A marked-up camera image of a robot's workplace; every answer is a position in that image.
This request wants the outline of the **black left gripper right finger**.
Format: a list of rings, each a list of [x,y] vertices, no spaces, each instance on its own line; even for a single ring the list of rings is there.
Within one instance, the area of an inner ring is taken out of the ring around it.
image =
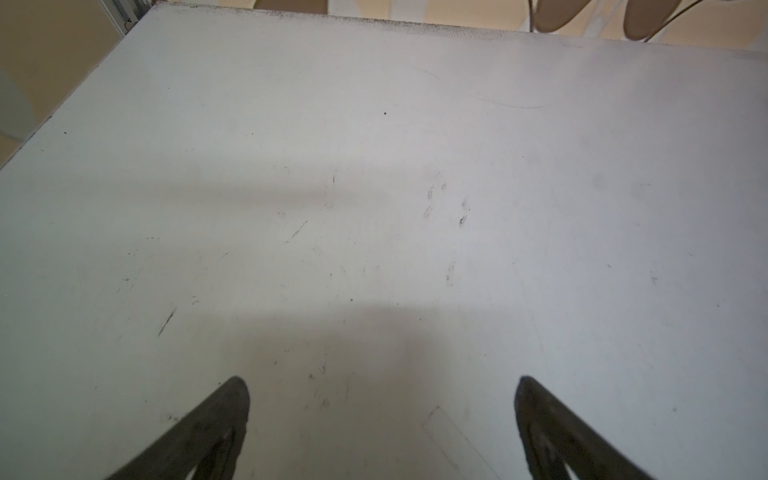
[[[520,378],[514,407],[528,469],[534,479],[650,477],[535,378]]]

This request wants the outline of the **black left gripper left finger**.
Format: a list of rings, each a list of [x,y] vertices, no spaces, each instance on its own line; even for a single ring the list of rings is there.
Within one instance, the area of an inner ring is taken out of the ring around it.
[[[233,376],[112,479],[231,479],[250,409],[245,381]]]

